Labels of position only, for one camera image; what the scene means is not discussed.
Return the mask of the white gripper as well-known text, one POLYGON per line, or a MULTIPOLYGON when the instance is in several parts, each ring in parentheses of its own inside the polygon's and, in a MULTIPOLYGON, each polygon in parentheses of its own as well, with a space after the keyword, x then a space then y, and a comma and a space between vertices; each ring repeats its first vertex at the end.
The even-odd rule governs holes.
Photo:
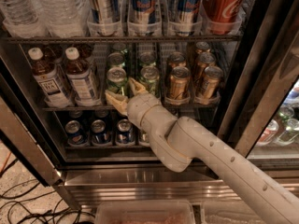
POLYGON ((134 78, 130 77, 128 82, 134 95, 130 101, 127 96, 109 90, 105 90, 106 100, 109 105, 112 105, 120 114, 127 115, 128 119, 137 128, 140 128, 144 115, 153 107, 162 103, 154 95, 148 93, 145 86, 134 78))

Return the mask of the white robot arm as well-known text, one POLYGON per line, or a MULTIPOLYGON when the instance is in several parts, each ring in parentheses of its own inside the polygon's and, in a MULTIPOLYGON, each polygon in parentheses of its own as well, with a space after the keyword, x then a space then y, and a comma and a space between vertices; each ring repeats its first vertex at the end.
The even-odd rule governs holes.
POLYGON ((197 158, 263 221, 299 224, 299 199, 295 195, 194 119, 172 115, 133 78, 129 86, 132 98, 106 90, 107 102, 148 134, 149 146, 164 166, 180 173, 197 158))

